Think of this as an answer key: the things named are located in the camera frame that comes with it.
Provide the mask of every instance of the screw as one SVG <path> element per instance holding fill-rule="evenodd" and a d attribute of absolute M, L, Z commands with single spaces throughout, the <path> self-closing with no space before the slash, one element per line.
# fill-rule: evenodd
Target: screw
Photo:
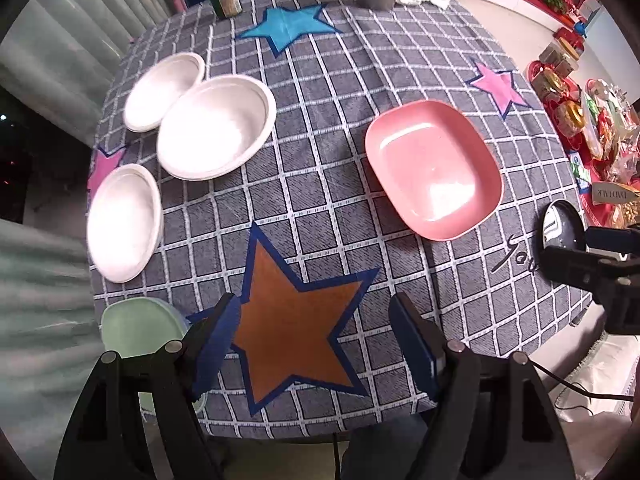
<path fill-rule="evenodd" d="M 514 352 L 511 357 L 519 365 L 525 365 L 529 362 L 529 357 L 524 352 Z"/>
<path fill-rule="evenodd" d="M 174 339 L 173 341 L 169 341 L 166 345 L 164 345 L 164 349 L 169 352 L 169 354 L 175 354 L 182 350 L 182 341 L 178 341 Z"/>
<path fill-rule="evenodd" d="M 447 347 L 452 352 L 455 352 L 456 354 L 460 354 L 465 349 L 465 344 L 456 339 L 452 339 L 451 341 L 447 342 Z"/>
<path fill-rule="evenodd" d="M 108 365 L 110 363 L 113 363 L 116 360 L 116 357 L 117 357 L 116 352 L 114 352 L 113 350 L 109 350 L 108 352 L 105 352 L 104 354 L 102 354 L 102 357 L 100 357 L 100 361 Z"/>

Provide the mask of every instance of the gold lid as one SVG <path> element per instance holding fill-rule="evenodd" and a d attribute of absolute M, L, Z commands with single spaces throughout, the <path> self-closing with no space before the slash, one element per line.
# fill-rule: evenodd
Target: gold lid
<path fill-rule="evenodd" d="M 562 48 L 567 51 L 569 56 L 573 57 L 576 61 L 580 59 L 580 54 L 575 51 L 575 49 L 571 46 L 571 43 L 569 43 L 565 38 L 559 38 L 558 43 L 562 45 Z"/>
<path fill-rule="evenodd" d="M 566 101 L 564 102 L 564 106 L 566 107 L 566 114 L 569 120 L 576 128 L 583 129 L 586 126 L 586 121 L 584 120 L 584 110 L 582 110 L 582 107 L 575 101 Z"/>
<path fill-rule="evenodd" d="M 542 73 L 545 76 L 546 81 L 549 83 L 549 86 L 551 86 L 553 90 L 559 93 L 568 91 L 569 88 L 567 87 L 566 83 L 562 81 L 562 78 L 553 70 L 545 67 Z"/>

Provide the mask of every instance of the green bowl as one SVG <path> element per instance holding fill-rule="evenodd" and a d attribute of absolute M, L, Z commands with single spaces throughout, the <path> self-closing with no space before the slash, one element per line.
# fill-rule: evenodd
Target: green bowl
<path fill-rule="evenodd" d="M 102 342 L 106 350 L 115 350 L 124 359 L 153 354 L 173 339 L 182 339 L 189 329 L 185 317 L 158 298 L 130 298 L 113 303 L 102 313 Z M 140 393 L 140 406 L 155 413 L 153 397 Z M 206 403 L 204 394 L 193 403 L 197 412 Z"/>

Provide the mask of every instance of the pink plastic tray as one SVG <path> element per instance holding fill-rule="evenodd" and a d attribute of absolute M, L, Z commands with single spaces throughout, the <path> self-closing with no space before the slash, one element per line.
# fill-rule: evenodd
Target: pink plastic tray
<path fill-rule="evenodd" d="M 377 117 L 367 156 L 402 220 L 420 236 L 453 240 L 502 201 L 498 166 L 473 124 L 439 101 L 416 101 Z"/>

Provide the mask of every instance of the white curtain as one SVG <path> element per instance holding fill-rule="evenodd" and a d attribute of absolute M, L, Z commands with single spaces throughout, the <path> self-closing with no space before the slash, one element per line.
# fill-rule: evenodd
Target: white curtain
<path fill-rule="evenodd" d="M 0 428 L 38 480 L 103 351 L 84 244 L 0 220 Z"/>
<path fill-rule="evenodd" d="M 167 0 L 30 0 L 0 44 L 0 84 L 91 146 L 130 41 L 171 13 Z"/>

